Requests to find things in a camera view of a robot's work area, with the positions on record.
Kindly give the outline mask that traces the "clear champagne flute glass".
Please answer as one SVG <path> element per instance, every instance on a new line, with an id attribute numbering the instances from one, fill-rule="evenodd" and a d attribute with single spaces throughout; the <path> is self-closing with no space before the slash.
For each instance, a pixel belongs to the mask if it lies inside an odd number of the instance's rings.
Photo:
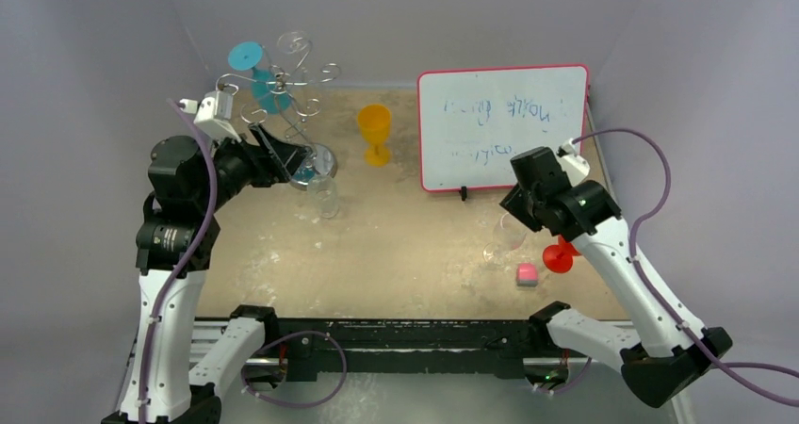
<path id="1" fill-rule="evenodd" d="M 287 79 L 293 86 L 306 86 L 305 62 L 313 49 L 310 37 L 301 30 L 286 32 L 277 40 L 277 47 L 282 53 L 295 58 L 294 66 L 283 72 L 282 78 Z"/>

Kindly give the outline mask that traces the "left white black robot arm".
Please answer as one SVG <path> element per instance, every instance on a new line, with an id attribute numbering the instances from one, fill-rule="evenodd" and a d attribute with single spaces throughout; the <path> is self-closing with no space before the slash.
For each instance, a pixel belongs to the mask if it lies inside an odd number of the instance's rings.
<path id="1" fill-rule="evenodd" d="M 173 136 L 151 152 L 153 189 L 136 236 L 137 344 L 110 423 L 216 423 L 246 359 L 280 348 L 273 309 L 241 305 L 201 361 L 190 361 L 197 306 L 220 232 L 216 212 L 244 188 L 289 182 L 311 154 L 257 124 L 250 132 L 254 142 L 229 138 L 216 147 L 197 135 Z"/>

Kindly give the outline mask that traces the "blue plastic wine glass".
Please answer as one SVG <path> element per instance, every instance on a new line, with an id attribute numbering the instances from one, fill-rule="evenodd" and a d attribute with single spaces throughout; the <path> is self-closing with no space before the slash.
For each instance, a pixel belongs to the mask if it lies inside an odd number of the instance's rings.
<path id="1" fill-rule="evenodd" d="M 267 69 L 258 66 L 262 59 L 267 59 L 268 54 L 263 46 L 256 41 L 244 41 L 235 45 L 228 54 L 229 66 L 238 72 L 252 74 L 251 90 L 253 98 L 268 114 L 279 114 L 290 105 L 290 99 L 285 93 L 274 93 L 274 75 Z"/>

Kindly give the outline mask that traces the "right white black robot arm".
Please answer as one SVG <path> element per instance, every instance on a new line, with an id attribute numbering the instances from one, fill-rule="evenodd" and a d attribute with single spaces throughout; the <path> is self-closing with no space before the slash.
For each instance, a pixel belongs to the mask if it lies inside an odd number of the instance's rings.
<path id="1" fill-rule="evenodd" d="M 627 311 L 630 330 L 553 302 L 531 319 L 538 353 L 579 352 L 613 368 L 644 404 L 659 408 L 704 375 L 733 346 L 722 327 L 708 327 L 671 291 L 629 238 L 610 193 L 564 170 L 566 152 L 537 147 L 511 158 L 516 184 L 500 205 L 533 232 L 562 236 L 586 259 Z"/>

